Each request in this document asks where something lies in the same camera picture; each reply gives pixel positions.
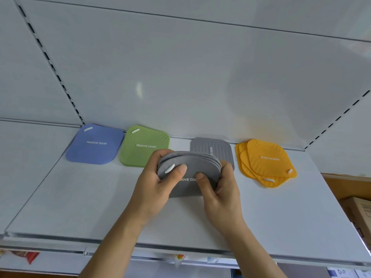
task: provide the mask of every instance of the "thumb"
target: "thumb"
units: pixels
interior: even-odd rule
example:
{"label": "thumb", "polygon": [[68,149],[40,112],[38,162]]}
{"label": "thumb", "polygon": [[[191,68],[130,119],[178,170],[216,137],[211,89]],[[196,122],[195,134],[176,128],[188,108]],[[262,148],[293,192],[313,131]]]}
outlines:
{"label": "thumb", "polygon": [[198,186],[200,187],[202,197],[204,198],[204,200],[209,201],[210,199],[216,197],[216,194],[213,191],[213,188],[211,187],[210,181],[203,173],[197,173],[196,180]]}
{"label": "thumb", "polygon": [[187,165],[181,164],[171,171],[170,175],[162,182],[163,187],[166,191],[170,192],[173,190],[174,186],[184,177],[187,172]]}

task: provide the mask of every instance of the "stack of yellow pads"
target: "stack of yellow pads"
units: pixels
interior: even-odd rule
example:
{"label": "stack of yellow pads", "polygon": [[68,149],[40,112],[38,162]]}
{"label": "stack of yellow pads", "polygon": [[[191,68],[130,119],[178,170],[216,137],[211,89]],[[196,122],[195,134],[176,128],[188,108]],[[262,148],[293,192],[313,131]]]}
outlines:
{"label": "stack of yellow pads", "polygon": [[275,143],[251,139],[237,144],[236,154],[241,172],[266,187],[279,187],[298,175],[286,151]]}

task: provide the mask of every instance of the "person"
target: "person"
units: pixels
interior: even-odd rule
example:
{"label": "person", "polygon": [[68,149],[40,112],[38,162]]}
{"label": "person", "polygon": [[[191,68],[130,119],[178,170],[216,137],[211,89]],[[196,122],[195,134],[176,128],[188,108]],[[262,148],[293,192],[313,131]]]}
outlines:
{"label": "person", "polygon": [[[182,179],[187,166],[182,164],[165,181],[157,176],[157,163],[170,149],[153,152],[140,174],[125,210],[83,269],[80,278],[123,278],[137,239],[146,225],[164,207],[173,187]],[[196,180],[211,224],[225,238],[244,277],[287,278],[260,245],[246,225],[240,192],[232,165],[221,161],[221,177],[215,191],[202,173]]]}

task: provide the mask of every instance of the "brown box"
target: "brown box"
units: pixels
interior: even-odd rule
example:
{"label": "brown box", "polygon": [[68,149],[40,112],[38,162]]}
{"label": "brown box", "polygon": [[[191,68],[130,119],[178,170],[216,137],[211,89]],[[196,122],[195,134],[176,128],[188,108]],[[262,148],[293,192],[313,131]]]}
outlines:
{"label": "brown box", "polygon": [[339,202],[346,216],[371,250],[371,201],[351,197]]}

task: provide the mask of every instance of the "green pad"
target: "green pad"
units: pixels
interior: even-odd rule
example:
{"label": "green pad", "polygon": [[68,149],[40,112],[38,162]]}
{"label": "green pad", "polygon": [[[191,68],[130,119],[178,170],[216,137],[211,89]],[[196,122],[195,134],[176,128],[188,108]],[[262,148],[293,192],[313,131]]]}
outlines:
{"label": "green pad", "polygon": [[123,140],[119,159],[125,166],[144,167],[152,152],[157,149],[168,149],[169,142],[170,137],[164,131],[138,125],[131,126]]}

